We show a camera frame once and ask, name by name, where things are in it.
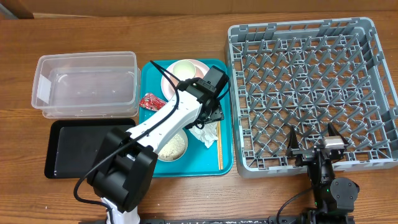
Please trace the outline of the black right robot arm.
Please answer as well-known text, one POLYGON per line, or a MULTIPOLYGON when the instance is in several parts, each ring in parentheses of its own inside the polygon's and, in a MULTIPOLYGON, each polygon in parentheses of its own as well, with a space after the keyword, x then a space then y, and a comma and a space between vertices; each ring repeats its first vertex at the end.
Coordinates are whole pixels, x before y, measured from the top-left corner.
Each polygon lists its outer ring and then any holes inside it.
POLYGON ((286 156, 295 158, 296 166, 305 166, 311 181, 311 187, 293 196, 281 206, 276 215, 276 222, 282 219, 280 213, 296 198, 309 191, 313 192, 315 206, 305 209, 293 221, 294 223, 354 223, 348 214, 354 210, 358 198, 359 185, 354 181, 335 176, 333 161, 340 161, 348 146, 348 141, 328 123, 328 136, 311 149, 299 148, 295 128, 292 126, 286 156))

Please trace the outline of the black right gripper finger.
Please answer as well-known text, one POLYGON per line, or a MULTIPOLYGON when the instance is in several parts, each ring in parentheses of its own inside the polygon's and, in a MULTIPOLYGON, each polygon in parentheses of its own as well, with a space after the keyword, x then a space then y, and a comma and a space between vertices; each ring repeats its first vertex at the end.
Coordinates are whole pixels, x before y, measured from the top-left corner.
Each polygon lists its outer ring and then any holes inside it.
POLYGON ((296 135, 294 126, 290 127, 288 148, 289 149, 298 149, 299 148, 299 142, 297 140, 297 135, 296 135))
POLYGON ((332 123, 328 123, 327 125, 327 130, 328 130, 328 134, 329 136, 339 136, 341 138, 341 140, 343 141, 345 146, 349 146, 349 142, 345 139, 345 137, 343 137, 334 127, 334 125, 332 123))

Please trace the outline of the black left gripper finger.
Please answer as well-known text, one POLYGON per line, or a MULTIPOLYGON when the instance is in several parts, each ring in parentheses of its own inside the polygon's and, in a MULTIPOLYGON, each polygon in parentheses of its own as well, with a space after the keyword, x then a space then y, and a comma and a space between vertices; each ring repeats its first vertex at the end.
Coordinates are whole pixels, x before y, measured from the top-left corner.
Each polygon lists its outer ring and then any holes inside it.
POLYGON ((191 129, 193 127, 196 127, 198 129, 203 129, 205 126, 205 122, 203 120, 196 120, 192 123, 189 123, 188 125, 185 126, 185 129, 191 129))
POLYGON ((211 114, 205 119, 205 122, 217 122, 224 120, 224 113, 220 104, 214 105, 211 114))

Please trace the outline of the white napkin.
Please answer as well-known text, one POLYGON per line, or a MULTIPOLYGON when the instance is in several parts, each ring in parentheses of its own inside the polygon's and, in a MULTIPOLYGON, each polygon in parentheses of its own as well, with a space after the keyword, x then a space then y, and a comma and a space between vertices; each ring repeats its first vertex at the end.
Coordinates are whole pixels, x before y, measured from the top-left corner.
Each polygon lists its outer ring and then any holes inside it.
POLYGON ((194 126, 189 131, 199 141, 203 142, 207 148, 210 148, 218 139, 217 123, 206 124, 203 129, 194 126))

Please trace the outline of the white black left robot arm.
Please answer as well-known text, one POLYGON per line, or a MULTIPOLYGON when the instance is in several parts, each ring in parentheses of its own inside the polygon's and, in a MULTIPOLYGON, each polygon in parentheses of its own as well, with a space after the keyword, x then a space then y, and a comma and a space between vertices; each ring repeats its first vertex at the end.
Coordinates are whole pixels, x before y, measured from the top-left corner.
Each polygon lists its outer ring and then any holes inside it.
POLYGON ((180 130, 223 120, 220 100, 228 88, 227 74, 212 66, 203 78, 180 81, 173 98, 145 122, 106 135, 81 180, 100 197, 107 223, 140 222, 137 206, 150 187, 158 153, 180 130))

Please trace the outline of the red snack wrapper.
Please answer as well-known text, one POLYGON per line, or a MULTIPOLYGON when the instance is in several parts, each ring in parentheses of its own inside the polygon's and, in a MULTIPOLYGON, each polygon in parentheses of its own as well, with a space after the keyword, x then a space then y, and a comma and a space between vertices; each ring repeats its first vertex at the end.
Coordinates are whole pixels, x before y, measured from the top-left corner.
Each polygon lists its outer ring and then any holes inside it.
POLYGON ((158 111, 166 104, 166 101, 161 100, 153 93, 146 93, 144 97, 140 100, 139 106, 147 110, 158 111))

